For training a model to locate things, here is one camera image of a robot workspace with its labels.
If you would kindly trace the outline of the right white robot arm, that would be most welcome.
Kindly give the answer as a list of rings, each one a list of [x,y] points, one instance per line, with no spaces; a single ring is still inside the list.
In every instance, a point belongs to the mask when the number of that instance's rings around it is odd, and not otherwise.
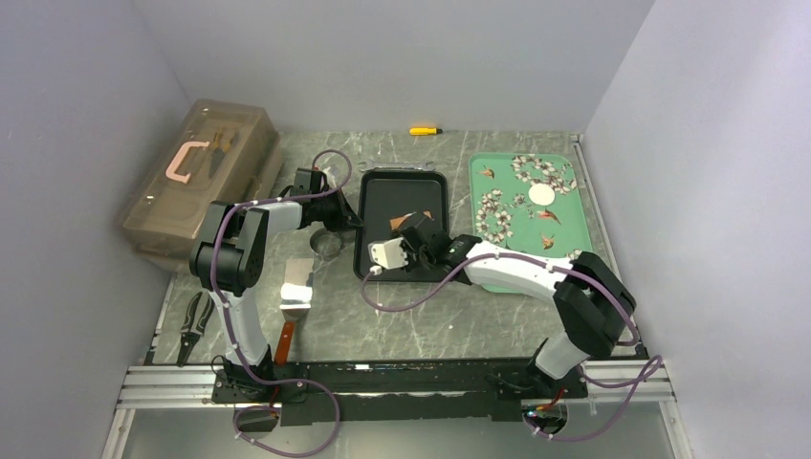
[[[475,235],[451,237],[423,214],[407,216],[393,235],[369,247],[371,258],[384,269],[425,266],[442,271],[445,283],[502,287],[554,302],[563,329],[539,346],[526,374],[539,397],[553,395],[584,361],[610,356],[623,344],[624,332],[631,335],[628,345],[639,339],[631,319],[633,295],[591,251],[573,258],[530,255]]]

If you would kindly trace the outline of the wooden double-ended dough roller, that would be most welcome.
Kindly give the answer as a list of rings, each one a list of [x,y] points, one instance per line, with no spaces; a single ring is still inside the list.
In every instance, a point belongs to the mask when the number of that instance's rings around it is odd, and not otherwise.
[[[404,224],[404,222],[409,218],[411,218],[413,215],[416,215],[416,212],[410,212],[408,214],[390,219],[389,220],[390,229],[392,231],[398,230]],[[428,219],[432,219],[432,214],[429,210],[424,210],[422,212],[422,215],[424,215]]]

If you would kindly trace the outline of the black baking tray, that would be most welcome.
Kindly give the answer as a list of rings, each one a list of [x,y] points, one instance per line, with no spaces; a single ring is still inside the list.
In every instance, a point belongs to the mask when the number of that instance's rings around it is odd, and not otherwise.
[[[353,269],[362,279],[372,267],[368,245],[392,237],[390,221],[414,211],[427,211],[449,230],[448,183],[437,171],[374,169],[363,174]]]

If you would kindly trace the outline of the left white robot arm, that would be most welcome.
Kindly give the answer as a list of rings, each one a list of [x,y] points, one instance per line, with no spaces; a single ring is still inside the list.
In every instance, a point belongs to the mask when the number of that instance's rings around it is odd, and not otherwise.
[[[214,302],[225,335],[224,375],[253,402],[275,385],[272,346],[260,324],[254,287],[263,272],[266,246],[275,234],[321,223],[343,236],[362,228],[333,166],[300,168],[275,198],[242,204],[209,204],[189,257],[189,270]]]

